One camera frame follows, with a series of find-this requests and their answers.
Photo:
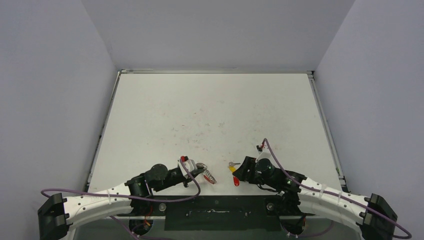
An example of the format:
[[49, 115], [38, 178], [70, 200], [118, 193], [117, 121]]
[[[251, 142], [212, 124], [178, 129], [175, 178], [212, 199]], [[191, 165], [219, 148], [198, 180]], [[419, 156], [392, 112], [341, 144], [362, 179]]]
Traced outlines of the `large keyring with red grip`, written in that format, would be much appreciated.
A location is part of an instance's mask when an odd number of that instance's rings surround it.
[[204, 163], [196, 163], [197, 169], [198, 170], [203, 170], [203, 172], [201, 173], [203, 175], [203, 178], [209, 182], [212, 185], [215, 185], [217, 183], [217, 180], [215, 179], [215, 177], [212, 175], [212, 173], [208, 170], [208, 167], [206, 164]]

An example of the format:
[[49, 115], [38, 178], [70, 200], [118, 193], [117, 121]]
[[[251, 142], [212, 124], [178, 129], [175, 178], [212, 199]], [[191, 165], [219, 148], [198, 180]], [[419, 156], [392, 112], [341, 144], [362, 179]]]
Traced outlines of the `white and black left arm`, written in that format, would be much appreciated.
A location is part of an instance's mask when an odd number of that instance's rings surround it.
[[38, 228], [41, 240], [60, 240], [87, 223], [116, 215], [144, 215], [149, 202], [157, 202], [153, 192], [159, 192], [178, 184], [188, 187], [196, 176], [203, 174], [207, 166], [188, 159], [168, 169], [155, 164], [148, 171], [130, 180], [95, 193], [73, 191], [72, 196], [63, 196], [63, 189], [54, 189], [52, 195], [42, 190], [47, 197], [38, 209]]

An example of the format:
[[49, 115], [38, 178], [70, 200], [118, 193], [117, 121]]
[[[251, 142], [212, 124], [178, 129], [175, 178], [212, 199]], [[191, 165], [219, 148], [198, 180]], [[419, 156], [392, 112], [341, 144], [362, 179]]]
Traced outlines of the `red tagged key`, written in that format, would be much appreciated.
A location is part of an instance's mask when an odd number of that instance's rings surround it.
[[237, 177], [233, 176], [233, 184], [234, 186], [238, 187], [240, 185], [240, 181]]

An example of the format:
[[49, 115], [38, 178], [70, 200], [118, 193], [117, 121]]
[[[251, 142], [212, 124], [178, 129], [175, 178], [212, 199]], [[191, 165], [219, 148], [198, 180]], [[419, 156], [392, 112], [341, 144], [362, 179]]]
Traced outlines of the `yellow tagged key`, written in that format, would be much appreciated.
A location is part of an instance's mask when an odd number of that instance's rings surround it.
[[228, 163], [228, 169], [232, 172], [232, 173], [234, 173], [237, 169], [236, 169], [236, 166], [237, 165], [240, 165], [240, 163], [234, 163], [234, 162], [229, 162]]

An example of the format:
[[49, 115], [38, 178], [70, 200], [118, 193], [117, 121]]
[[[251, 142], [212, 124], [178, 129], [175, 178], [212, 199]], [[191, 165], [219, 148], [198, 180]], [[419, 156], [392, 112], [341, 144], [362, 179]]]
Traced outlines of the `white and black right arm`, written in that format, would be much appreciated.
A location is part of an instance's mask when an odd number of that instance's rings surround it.
[[229, 165], [240, 182], [275, 193], [266, 199], [275, 216], [321, 216], [345, 225], [365, 240], [392, 240], [398, 216], [386, 200], [377, 195], [354, 195], [338, 191], [294, 171], [275, 167], [269, 157], [247, 156], [243, 163]]

